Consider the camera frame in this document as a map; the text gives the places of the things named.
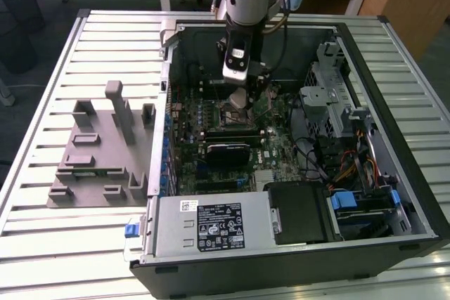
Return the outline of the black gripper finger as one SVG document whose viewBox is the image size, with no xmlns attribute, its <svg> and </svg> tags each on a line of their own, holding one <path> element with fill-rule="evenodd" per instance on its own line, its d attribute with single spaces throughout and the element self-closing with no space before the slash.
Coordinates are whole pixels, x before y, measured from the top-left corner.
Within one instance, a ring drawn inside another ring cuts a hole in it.
<svg viewBox="0 0 450 300">
<path fill-rule="evenodd" d="M 245 109 L 249 110 L 253 107 L 255 102 L 259 100 L 262 92 L 264 91 L 264 78 L 251 78 L 247 80 L 246 84 L 246 105 Z"/>
</svg>

